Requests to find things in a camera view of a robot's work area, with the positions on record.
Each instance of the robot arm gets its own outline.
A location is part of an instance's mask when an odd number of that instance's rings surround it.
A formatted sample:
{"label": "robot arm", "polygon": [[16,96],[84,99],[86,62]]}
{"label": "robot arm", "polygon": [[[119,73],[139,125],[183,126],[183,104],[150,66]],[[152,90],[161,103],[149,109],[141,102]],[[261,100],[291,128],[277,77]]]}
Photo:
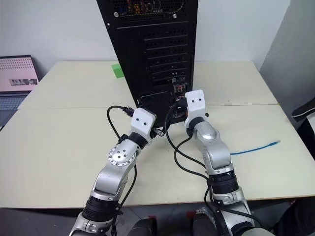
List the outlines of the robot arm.
{"label": "robot arm", "polygon": [[[197,148],[202,153],[206,166],[210,198],[213,201],[215,223],[219,235],[235,235],[236,232],[257,232],[254,229],[250,209],[245,200],[242,188],[238,185],[234,173],[231,155],[220,133],[206,121],[205,101],[202,90],[187,92],[188,117],[185,121],[187,133],[193,135]],[[262,235],[271,235],[264,229]]]}
{"label": "robot arm", "polygon": [[72,235],[106,235],[119,211],[119,199],[145,145],[152,142],[156,116],[142,108],[134,111],[130,135],[109,152],[106,166],[98,174],[91,195],[70,232]]}

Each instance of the black cable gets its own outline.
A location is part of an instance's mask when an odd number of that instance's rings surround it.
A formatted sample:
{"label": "black cable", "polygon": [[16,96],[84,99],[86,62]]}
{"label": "black cable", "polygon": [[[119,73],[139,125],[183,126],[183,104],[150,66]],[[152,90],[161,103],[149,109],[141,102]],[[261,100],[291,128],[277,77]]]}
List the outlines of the black cable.
{"label": "black cable", "polygon": [[191,138],[192,138],[192,136],[190,136],[189,138],[185,139],[184,141],[180,142],[180,143],[177,145],[176,149],[174,150],[174,160],[175,160],[175,163],[176,163],[176,165],[177,165],[179,168],[181,168],[183,171],[186,171],[186,172],[191,173],[191,174],[196,175],[196,176],[203,177],[205,180],[208,180],[208,178],[207,178],[206,176],[204,176],[203,174],[186,169],[186,168],[183,167],[181,164],[179,164],[179,162],[178,162],[178,160],[177,160],[176,154],[177,154],[177,152],[178,152],[178,148],[179,148],[181,145],[183,145],[184,143],[186,143],[187,141],[189,141]]}
{"label": "black cable", "polygon": [[106,113],[106,114],[107,114],[108,122],[109,122],[110,126],[112,127],[113,131],[115,132],[117,138],[119,139],[120,136],[119,136],[119,134],[118,134],[118,132],[117,132],[115,126],[113,125],[113,122],[112,122],[112,120],[110,119],[110,115],[109,115],[110,110],[112,110],[113,108],[123,109],[123,107],[122,107],[122,106],[111,106],[111,107],[109,107],[109,108],[107,109],[107,113]]}
{"label": "black cable", "polygon": [[205,202],[205,205],[207,206],[207,208],[212,212],[212,214],[215,214],[215,210],[211,208],[211,206],[208,204],[207,202],[207,195],[209,193],[209,188],[207,188],[205,196],[203,197],[203,201]]}
{"label": "black cable", "polygon": [[[111,120],[111,118],[110,118],[110,110],[112,110],[113,108],[119,108],[119,109],[124,110],[124,107],[122,107],[122,106],[111,106],[111,107],[109,107],[109,108],[107,109],[107,113],[106,113],[106,114],[107,114],[107,119],[108,119],[108,122],[109,122],[110,126],[112,127],[113,131],[115,132],[117,138],[120,139],[120,135],[118,134],[118,132],[117,132],[117,130],[116,130],[115,126],[113,125],[113,122],[112,122],[112,120]],[[113,218],[112,230],[111,230],[110,236],[117,236],[117,229],[116,229],[116,219],[117,219],[117,215],[118,215],[118,213],[119,213],[119,210],[123,207],[123,205],[124,205],[124,203],[125,203],[127,197],[129,196],[130,192],[132,191],[132,188],[133,188],[133,186],[134,186],[134,184],[135,184],[135,182],[136,182],[136,179],[137,179],[137,167],[136,167],[136,165],[134,165],[134,177],[133,177],[132,184],[131,184],[131,186],[130,186],[128,192],[126,193],[124,199],[123,199],[122,202],[120,203],[120,206],[119,206],[119,209],[118,209],[118,211],[117,211],[117,214],[116,214],[116,215],[114,216],[114,218]]]}
{"label": "black cable", "polygon": [[219,205],[219,204],[217,204],[217,203],[215,203],[213,201],[213,199],[212,199],[212,191],[211,190],[210,190],[209,194],[210,194],[210,199],[211,199],[214,207],[218,208],[219,210],[223,210],[223,211],[226,211],[226,212],[229,212],[229,213],[232,213],[232,214],[241,215],[241,216],[244,216],[244,217],[247,217],[247,218],[251,218],[254,221],[256,221],[260,225],[261,228],[265,229],[264,224],[256,216],[253,216],[253,215],[250,215],[250,214],[247,214],[247,213],[243,213],[243,212],[240,212],[240,211],[232,210],[232,209],[226,208],[226,207],[224,207],[222,205]]}
{"label": "black cable", "polygon": [[[137,166],[134,165],[134,177],[133,177],[133,181],[132,181],[132,184],[128,190],[128,192],[126,193],[124,199],[122,200],[122,202],[120,203],[120,206],[119,206],[119,210],[123,207],[125,201],[127,200],[127,197],[129,196],[130,192],[132,191],[132,188],[134,186],[134,184],[136,183],[136,179],[137,179]],[[112,231],[111,231],[111,235],[110,236],[117,236],[117,229],[116,229],[116,219],[117,219],[117,215],[116,214],[114,216],[114,219],[113,219],[113,223],[112,223]]]}
{"label": "black cable", "polygon": [[175,103],[171,108],[170,110],[168,111],[167,115],[166,115],[166,118],[165,118],[165,124],[164,124],[164,130],[165,130],[165,134],[166,134],[166,137],[167,137],[167,140],[169,142],[169,144],[171,144],[171,146],[182,156],[184,156],[185,158],[191,160],[191,161],[194,161],[195,163],[201,165],[203,168],[206,168],[205,164],[201,163],[200,161],[197,161],[195,159],[193,159],[192,157],[182,153],[181,151],[178,150],[177,147],[175,147],[175,145],[173,144],[173,142],[171,141],[170,137],[169,137],[169,134],[168,134],[168,118],[171,114],[171,112],[173,111],[173,109],[177,106],[177,103]]}
{"label": "black cable", "polygon": [[120,203],[120,208],[123,207],[123,205],[124,205],[124,203],[125,203],[127,197],[129,196],[130,192],[132,191],[132,188],[133,188],[134,184],[136,183],[136,179],[137,179],[137,167],[136,167],[136,165],[134,165],[134,177],[133,177],[133,181],[132,181],[132,184],[131,184],[131,186],[130,186],[128,192],[126,193],[124,199],[122,200],[122,203]]}

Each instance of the laptop screen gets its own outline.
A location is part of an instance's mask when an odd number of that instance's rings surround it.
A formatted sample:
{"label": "laptop screen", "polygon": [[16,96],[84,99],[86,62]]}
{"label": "laptop screen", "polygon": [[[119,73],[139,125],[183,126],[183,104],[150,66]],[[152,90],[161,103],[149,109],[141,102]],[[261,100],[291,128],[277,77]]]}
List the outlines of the laptop screen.
{"label": "laptop screen", "polygon": [[0,93],[30,92],[38,82],[31,56],[0,57]]}

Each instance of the white wall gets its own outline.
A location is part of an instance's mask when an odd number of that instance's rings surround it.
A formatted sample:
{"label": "white wall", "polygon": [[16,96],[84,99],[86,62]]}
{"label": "white wall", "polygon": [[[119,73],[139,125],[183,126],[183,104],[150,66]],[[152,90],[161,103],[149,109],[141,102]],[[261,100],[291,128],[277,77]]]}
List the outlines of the white wall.
{"label": "white wall", "polygon": [[[95,0],[1,0],[0,54],[31,54],[43,72],[61,59],[115,59]],[[196,60],[260,68],[290,0],[199,0]]]}

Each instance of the black computer tower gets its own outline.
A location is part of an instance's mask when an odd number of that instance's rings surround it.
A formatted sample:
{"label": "black computer tower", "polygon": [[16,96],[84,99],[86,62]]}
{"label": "black computer tower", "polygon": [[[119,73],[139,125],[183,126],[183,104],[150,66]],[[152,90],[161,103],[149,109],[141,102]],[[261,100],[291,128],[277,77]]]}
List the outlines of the black computer tower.
{"label": "black computer tower", "polygon": [[[137,107],[157,115],[192,90],[197,0],[97,0]],[[173,123],[184,121],[179,108]]]}

